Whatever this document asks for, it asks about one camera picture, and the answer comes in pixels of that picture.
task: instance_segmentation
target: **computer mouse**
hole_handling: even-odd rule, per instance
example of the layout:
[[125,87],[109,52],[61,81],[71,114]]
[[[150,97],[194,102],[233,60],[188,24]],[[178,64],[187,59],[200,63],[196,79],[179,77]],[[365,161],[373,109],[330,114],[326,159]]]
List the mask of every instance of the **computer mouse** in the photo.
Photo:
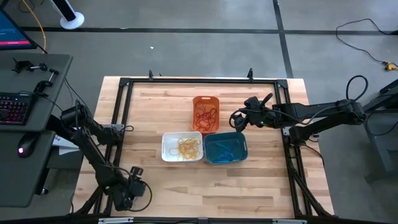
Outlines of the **computer mouse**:
[[28,132],[21,138],[17,148],[17,153],[20,158],[26,158],[32,155],[39,136],[40,133]]

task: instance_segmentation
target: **blue bin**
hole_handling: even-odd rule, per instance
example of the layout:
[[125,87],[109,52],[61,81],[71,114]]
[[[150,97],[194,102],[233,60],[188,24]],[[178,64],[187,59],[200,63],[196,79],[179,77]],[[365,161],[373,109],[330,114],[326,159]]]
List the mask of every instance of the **blue bin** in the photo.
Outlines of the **blue bin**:
[[208,134],[204,144],[205,156],[210,164],[239,162],[248,157],[248,147],[242,133]]

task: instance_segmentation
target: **white bin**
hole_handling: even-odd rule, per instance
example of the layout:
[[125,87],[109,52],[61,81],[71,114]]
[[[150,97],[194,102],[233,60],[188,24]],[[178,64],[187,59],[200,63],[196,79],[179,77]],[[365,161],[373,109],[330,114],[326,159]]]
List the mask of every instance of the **white bin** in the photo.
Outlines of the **white bin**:
[[[171,148],[178,148],[179,139],[195,138],[200,141],[199,152],[195,159],[184,159],[182,155],[176,155],[178,149],[174,149],[175,152],[171,152]],[[162,159],[166,162],[195,162],[199,161],[203,157],[203,141],[201,133],[198,131],[183,132],[183,133],[165,133],[162,138]]]

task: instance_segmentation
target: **wooden tabletop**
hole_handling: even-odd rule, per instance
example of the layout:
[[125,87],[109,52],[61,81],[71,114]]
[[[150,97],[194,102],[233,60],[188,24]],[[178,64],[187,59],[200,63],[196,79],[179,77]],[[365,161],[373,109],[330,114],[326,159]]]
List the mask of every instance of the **wooden tabletop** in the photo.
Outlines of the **wooden tabletop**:
[[[120,77],[104,77],[95,113],[101,124],[111,122]],[[308,104],[302,79],[288,79],[292,102]],[[161,158],[163,133],[191,131],[192,98],[216,96],[220,99],[220,130],[234,131],[228,124],[233,111],[243,107],[250,96],[263,99],[274,88],[265,84],[136,83],[132,91],[127,125],[134,131],[124,137],[120,166],[144,169],[143,180],[152,188],[151,205],[142,212],[117,212],[113,216],[134,217],[213,217],[213,218],[293,218],[282,137],[279,129],[247,126],[243,131],[248,158],[234,164],[211,165],[200,162],[168,163]],[[119,121],[123,112],[122,98]],[[275,104],[272,98],[266,106]],[[318,144],[307,142],[319,150]],[[308,188],[326,211],[333,213],[322,160],[302,147]],[[83,160],[73,203],[79,209],[97,187],[95,173]],[[301,190],[297,190],[304,211]],[[133,209],[143,207],[149,191]]]

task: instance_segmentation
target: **yellow plug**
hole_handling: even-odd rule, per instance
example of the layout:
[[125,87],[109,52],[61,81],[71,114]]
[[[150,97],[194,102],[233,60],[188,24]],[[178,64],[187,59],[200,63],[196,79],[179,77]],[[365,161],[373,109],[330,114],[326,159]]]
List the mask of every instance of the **yellow plug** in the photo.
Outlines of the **yellow plug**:
[[382,64],[385,65],[385,71],[398,70],[398,68],[392,62],[383,62]]

